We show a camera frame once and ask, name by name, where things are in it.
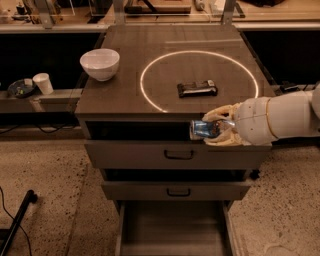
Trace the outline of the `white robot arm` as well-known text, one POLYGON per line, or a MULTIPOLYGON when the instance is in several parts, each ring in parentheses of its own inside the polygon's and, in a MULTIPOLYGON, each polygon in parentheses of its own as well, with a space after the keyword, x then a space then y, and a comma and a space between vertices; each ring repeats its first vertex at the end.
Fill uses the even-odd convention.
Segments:
POLYGON ((202 120, 231 120, 217 138, 205 138, 210 146, 269 145, 296 137, 320 136, 320 87, 276 97, 249 98, 207 112, 202 120))

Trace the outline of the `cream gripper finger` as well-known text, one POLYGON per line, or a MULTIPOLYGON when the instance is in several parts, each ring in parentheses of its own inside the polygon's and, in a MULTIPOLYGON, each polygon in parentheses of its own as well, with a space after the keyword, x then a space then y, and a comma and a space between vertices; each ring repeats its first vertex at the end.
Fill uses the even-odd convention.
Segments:
POLYGON ((224 105, 207 112, 202 120, 205 122, 213 122, 217 120, 233 120, 236 110, 240 107, 240 103, 234 105, 224 105))
POLYGON ((205 138, 204 142, 209 146, 242 146, 248 145, 248 142, 240 137, 240 135, 232 130, 223 131, 216 138, 205 138))

